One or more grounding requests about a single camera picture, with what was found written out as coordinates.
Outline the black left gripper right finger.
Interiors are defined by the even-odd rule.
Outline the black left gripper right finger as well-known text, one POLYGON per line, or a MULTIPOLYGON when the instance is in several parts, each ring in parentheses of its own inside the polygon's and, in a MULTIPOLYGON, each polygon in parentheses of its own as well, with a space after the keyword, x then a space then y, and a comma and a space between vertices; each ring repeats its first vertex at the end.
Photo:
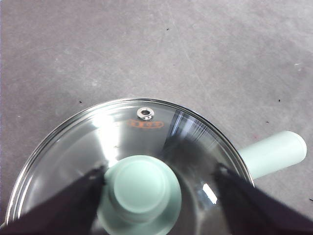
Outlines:
POLYGON ((311 235, 313 222, 253 187, 223 164, 214 180, 219 201, 233 235, 311 235))

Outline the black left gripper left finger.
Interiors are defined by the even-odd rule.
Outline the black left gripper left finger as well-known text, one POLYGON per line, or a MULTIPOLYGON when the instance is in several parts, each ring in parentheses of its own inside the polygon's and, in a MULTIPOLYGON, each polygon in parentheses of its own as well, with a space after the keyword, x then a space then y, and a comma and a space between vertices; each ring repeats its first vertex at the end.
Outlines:
POLYGON ((2 235, 87 235, 105 185, 103 166, 85 175, 0 229, 2 235))

